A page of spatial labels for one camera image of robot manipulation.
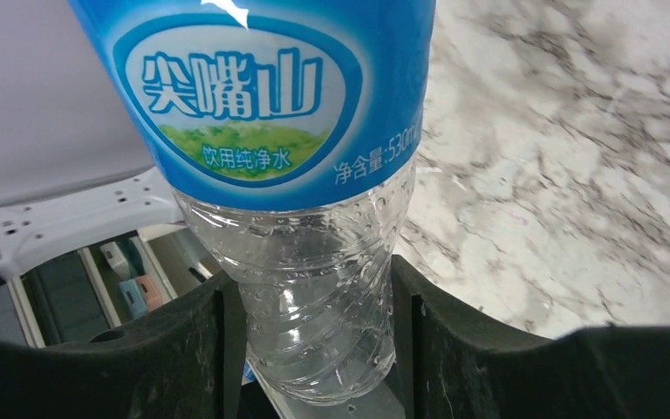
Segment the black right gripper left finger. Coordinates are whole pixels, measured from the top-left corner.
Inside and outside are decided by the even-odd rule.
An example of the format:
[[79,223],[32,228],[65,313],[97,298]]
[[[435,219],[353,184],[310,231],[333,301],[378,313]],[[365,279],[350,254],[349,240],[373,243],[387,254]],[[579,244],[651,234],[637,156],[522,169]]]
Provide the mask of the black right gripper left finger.
[[0,341],[0,418],[234,418],[245,353],[243,304],[220,273],[86,342]]

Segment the blue label clear bottle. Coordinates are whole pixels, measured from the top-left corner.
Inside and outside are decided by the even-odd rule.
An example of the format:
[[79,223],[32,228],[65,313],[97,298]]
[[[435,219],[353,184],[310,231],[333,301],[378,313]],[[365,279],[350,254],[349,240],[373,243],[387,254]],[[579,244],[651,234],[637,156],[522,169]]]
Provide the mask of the blue label clear bottle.
[[312,405],[395,361],[433,1],[73,1],[187,226],[237,282],[247,354]]

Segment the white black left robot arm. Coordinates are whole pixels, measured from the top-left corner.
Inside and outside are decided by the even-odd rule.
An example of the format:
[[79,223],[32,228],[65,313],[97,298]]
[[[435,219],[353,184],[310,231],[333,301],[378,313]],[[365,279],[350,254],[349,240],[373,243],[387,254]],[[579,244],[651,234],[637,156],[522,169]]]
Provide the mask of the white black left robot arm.
[[0,207],[0,287],[66,252],[181,219],[174,193],[156,169],[41,202]]

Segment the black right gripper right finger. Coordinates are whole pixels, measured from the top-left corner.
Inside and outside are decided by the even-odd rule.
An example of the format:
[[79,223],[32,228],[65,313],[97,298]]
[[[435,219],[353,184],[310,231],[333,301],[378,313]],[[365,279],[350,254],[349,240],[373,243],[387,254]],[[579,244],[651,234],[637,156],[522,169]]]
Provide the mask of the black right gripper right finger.
[[396,366],[409,418],[670,418],[670,326],[556,340],[493,319],[393,256]]

